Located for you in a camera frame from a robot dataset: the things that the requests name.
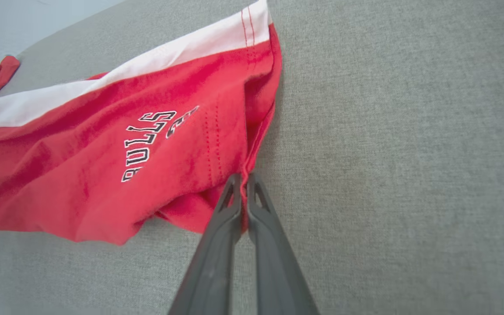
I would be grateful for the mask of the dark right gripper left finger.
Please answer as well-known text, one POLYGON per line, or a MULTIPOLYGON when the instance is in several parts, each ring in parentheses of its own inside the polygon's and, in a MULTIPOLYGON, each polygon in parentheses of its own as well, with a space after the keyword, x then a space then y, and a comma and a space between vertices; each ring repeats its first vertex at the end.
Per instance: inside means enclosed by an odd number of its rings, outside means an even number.
POLYGON ((170 315, 230 315, 234 248, 242 231, 241 176, 228 178, 170 315))

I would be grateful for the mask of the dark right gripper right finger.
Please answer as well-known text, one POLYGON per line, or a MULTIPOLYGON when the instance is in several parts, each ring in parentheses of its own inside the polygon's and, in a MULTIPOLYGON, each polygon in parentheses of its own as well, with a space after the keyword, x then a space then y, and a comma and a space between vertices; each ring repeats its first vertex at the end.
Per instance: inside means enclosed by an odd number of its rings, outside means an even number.
POLYGON ((252 173, 247 183, 248 234, 255 246, 259 315, 318 315, 266 186, 252 173))

